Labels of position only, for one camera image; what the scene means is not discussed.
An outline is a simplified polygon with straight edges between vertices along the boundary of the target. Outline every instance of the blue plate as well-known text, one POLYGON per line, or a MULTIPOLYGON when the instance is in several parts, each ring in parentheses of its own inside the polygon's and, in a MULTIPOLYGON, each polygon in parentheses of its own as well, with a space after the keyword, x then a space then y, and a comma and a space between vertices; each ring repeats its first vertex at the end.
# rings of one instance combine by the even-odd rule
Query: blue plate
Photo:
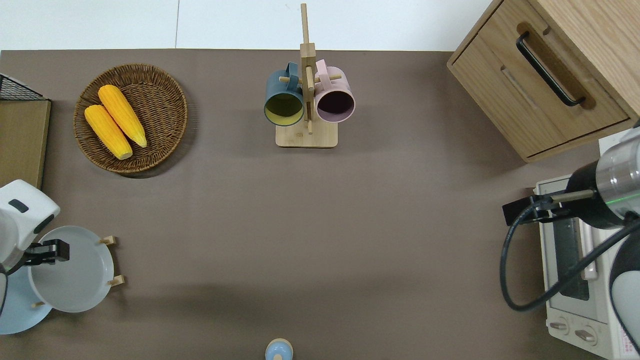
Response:
POLYGON ((38 302, 40 299, 31 288, 26 266, 9 275, 4 309, 0 315, 0 334, 15 334, 41 322, 51 311, 51 306, 31 306, 38 302))

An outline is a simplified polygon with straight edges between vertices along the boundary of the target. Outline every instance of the oven knob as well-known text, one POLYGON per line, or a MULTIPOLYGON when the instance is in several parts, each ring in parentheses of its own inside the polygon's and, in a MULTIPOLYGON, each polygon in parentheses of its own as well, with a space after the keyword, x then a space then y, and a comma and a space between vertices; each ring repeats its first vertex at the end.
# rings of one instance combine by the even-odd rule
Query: oven knob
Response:
POLYGON ((596 336, 596 332, 590 326, 585 326, 584 329, 582 330, 576 330, 575 335, 580 339, 589 343, 591 346, 594 346, 598 343, 598 337, 596 336))
POLYGON ((550 322, 547 320, 547 326, 549 326, 551 329, 559 330, 565 335, 569 333, 569 324, 562 316, 560 316, 558 320, 554 322, 550 322))

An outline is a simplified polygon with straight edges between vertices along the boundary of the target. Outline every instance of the white plate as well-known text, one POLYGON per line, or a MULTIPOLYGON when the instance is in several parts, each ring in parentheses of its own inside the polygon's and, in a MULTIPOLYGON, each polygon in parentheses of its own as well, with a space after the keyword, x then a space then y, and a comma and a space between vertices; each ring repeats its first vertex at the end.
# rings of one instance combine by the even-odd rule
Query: white plate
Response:
POLYGON ((0 315, 0 334, 15 334, 41 322, 51 311, 51 306, 31 307, 37 302, 40 299, 31 289, 26 266, 9 275, 4 309, 0 315))
POLYGON ((91 231, 63 226, 40 239, 61 239, 69 244, 69 260, 29 267, 33 290, 46 304, 67 313, 87 311, 109 293, 113 258, 105 244, 91 231))

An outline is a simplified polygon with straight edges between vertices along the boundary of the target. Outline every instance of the black drawer handle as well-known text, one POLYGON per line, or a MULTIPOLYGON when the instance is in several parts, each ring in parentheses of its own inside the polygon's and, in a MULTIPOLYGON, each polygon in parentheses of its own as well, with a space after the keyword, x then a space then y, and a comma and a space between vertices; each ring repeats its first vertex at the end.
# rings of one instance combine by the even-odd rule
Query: black drawer handle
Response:
POLYGON ((551 76, 551 74, 549 74, 549 72, 545 69, 545 67, 542 66, 540 61, 536 59, 536 57, 532 54, 529 48, 527 48, 527 46, 524 44, 524 39, 526 39, 528 36, 529 36, 529 32, 525 31, 522 35, 520 35, 520 37, 518 38, 518 41, 516 41, 516 47, 520 51, 520 54, 522 54, 522 56, 524 56, 524 58, 527 59, 527 61, 531 64, 533 69, 538 73, 538 75, 540 75, 542 80, 544 80, 547 83, 547 85, 551 88, 551 90, 553 90, 556 96, 558 96, 560 101, 562 101, 565 105, 576 106, 582 103, 585 100, 585 97, 583 96, 577 100, 573 100, 572 98, 570 98, 569 95, 567 95, 567 93, 564 92, 564 90, 560 87, 560 85, 558 85, 557 81, 555 81, 555 79, 551 76))

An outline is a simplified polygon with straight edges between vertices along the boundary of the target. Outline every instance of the brown table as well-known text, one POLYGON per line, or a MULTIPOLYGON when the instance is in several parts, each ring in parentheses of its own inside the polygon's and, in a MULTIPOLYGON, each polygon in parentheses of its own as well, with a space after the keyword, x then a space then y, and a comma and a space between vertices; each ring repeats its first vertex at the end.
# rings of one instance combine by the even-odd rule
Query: brown table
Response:
MULTIPOLYGON (((500 206, 598 157, 595 143, 526 165, 445 67, 450 53, 319 51, 356 112, 334 149, 282 149, 262 114, 296 51, 3 51, 0 72, 53 100, 43 191, 120 240, 125 285, 78 314, 0 337, 1 359, 594 359, 511 311, 498 284, 500 206), (90 163, 72 129, 83 88, 122 63, 183 86, 189 129, 144 178, 90 163)), ((510 283, 542 291, 535 225, 510 283)))

